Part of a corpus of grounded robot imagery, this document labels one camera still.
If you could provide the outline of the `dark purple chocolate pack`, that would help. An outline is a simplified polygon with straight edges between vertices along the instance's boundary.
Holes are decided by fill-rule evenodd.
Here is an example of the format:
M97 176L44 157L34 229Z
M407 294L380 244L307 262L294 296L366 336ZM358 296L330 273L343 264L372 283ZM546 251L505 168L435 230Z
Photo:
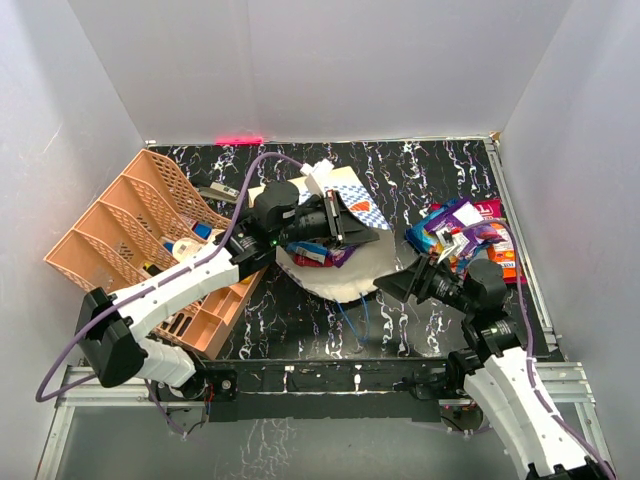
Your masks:
M330 260L332 266L341 268L357 249L358 247L356 245L332 248L328 250L327 258Z

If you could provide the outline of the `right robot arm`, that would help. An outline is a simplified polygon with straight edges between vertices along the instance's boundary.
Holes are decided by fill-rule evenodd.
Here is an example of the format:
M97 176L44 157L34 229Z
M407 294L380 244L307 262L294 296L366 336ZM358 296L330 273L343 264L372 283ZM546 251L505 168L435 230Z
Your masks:
M611 466L563 419L540 381L533 340L504 309L501 267L474 260L464 277L428 255L375 280L399 301L435 299L463 313L467 348L449 354L446 385L469 396L500 438L521 479L611 479Z

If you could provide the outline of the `purple snack bag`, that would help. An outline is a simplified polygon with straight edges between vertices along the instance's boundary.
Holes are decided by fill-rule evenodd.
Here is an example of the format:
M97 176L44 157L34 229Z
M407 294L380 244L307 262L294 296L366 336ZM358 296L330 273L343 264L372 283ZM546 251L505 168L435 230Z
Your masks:
M465 249L456 257L458 259L468 258L478 247L491 245L500 240L496 231L491 227L491 223L485 222L479 210L469 200L455 200L442 207L441 211L425 225L426 232L434 236L440 246L438 257L442 246L436 232L441 229L452 230L454 228L459 228L468 239Z

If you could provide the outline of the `blue checkered paper bag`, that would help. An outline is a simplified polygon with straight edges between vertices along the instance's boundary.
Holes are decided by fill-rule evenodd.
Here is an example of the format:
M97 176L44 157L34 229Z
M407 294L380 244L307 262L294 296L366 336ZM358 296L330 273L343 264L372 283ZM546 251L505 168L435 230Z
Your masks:
M276 264L301 288L322 298L343 311L356 303L363 307L364 324L345 315L356 338L369 338L370 315L365 297L377 290L374 280L396 271L395 235L373 196L369 194L355 171L339 167L324 177L322 186L340 194L343 203L357 220L378 239L358 245L337 248L318 244L305 247L285 247L276 250Z

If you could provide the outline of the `blue snack bar wrapper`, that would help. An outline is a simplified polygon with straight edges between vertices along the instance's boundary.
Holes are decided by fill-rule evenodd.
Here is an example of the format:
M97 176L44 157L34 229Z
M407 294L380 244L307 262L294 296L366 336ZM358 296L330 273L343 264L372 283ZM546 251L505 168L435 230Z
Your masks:
M305 241L289 243L286 247L286 251L314 260L318 263L324 263L329 252L329 250L321 244Z

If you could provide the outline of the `blue Slendy candy bag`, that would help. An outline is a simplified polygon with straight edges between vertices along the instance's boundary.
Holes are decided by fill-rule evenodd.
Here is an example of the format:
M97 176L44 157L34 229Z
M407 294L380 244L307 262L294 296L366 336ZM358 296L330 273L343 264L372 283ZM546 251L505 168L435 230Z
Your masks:
M440 206L436 206L434 210L427 214L425 218L416 223L414 226L410 227L405 232L405 238L409 241L409 243L420 253L429 253L434 254L438 258L438 253L440 250L440 246L438 245L437 240L434 236L428 234L425 230L426 223L431 220L435 215L437 215L441 208L446 206L447 204L451 204L455 200L450 200L447 203L441 204ZM456 258L451 257L448 259L451 262L455 262L458 265L467 262L472 255L468 258Z

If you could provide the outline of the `orange snack bag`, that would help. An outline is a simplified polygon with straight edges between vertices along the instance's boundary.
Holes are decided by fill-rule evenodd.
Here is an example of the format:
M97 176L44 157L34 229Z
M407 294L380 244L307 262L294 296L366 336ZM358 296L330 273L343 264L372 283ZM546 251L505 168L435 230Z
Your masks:
M510 235L499 224L492 223L491 227L496 231L500 240L492 243L488 248L489 259L501 266L503 278L507 284L514 283L517 280L515 250Z

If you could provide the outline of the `pink chips bag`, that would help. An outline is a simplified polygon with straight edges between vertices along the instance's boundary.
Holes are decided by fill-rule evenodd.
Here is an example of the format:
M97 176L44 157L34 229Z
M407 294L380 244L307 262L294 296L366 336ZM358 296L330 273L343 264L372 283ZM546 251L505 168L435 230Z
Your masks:
M482 220L491 220L489 224L473 227L463 233L466 244L449 256L456 274L463 276L472 260L486 257L501 267L507 285L515 284L517 279L526 281L523 274L516 274L515 249L506 228L495 223L496 219L502 219L501 207L499 199L477 202L469 199L452 200L437 209L427 222L425 230L438 240L443 240L442 231L461 230Z

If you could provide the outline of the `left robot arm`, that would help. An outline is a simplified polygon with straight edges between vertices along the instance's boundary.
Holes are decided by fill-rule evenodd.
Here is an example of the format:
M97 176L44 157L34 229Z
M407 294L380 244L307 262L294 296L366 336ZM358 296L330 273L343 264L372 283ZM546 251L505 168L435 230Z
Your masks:
M105 388L137 377L163 382L194 399L207 376L180 347L149 339L151 331L206 295L272 264L276 250L296 241L325 240L331 247L359 246L379 233L329 189L305 201L290 181L269 183L235 225L213 244L160 274L108 294L85 294L77 323L78 344Z

